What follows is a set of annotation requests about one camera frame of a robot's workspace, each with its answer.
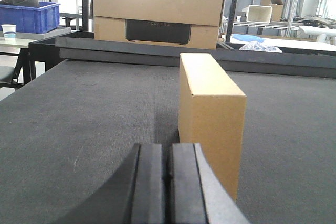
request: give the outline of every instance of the gray felt table surface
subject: gray felt table surface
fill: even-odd
[[[0,223],[49,223],[133,143],[178,142],[178,68],[65,61],[0,102]],[[336,80],[230,72],[247,94],[237,204],[252,223],[335,223]]]

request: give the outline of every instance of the paper cup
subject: paper cup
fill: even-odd
[[[5,40],[15,40],[16,38],[16,25],[3,24],[2,32],[4,33]]]

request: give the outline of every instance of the blue plastic crate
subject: blue plastic crate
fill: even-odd
[[[0,24],[15,24],[18,33],[45,34],[59,26],[59,5],[53,2],[40,2],[39,8],[0,5]]]

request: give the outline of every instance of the small cardboard box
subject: small cardboard box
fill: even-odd
[[[94,38],[215,49],[224,0],[93,0]]]
[[[280,21],[284,3],[282,0],[261,0],[260,5],[272,7],[272,21]]]
[[[237,198],[246,96],[210,54],[181,54],[178,130],[200,143],[219,181]]]

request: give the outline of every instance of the blue cloth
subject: blue cloth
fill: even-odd
[[[238,39],[240,41],[247,41],[247,42],[251,42],[251,41],[257,41],[259,43],[263,43],[265,39],[260,38],[258,36],[254,36],[254,35],[248,35],[248,34],[232,34],[232,37],[235,39]]]

